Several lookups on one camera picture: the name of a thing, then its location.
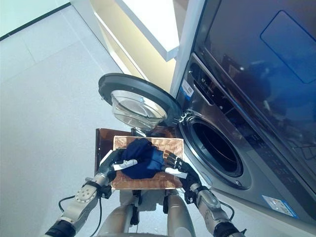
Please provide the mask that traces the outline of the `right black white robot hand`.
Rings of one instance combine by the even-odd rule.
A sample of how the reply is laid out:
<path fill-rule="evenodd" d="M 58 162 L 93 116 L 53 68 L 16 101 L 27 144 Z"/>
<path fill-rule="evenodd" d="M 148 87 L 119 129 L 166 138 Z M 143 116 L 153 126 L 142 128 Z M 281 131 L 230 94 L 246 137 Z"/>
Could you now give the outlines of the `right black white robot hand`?
<path fill-rule="evenodd" d="M 163 160 L 162 170 L 178 177 L 186 193 L 196 193 L 196 189 L 201 187 L 201 181 L 190 164 L 170 151 L 163 152 Z"/>

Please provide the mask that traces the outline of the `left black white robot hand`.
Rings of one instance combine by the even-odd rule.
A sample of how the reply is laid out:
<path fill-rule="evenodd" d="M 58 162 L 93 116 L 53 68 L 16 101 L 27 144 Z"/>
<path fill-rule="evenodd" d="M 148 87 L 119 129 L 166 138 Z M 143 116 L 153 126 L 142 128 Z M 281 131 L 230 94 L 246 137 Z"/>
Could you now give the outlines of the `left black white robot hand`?
<path fill-rule="evenodd" d="M 104 173 L 107 176 L 138 164 L 136 159 L 122 159 L 125 149 L 110 150 L 100 161 L 98 173 Z"/>

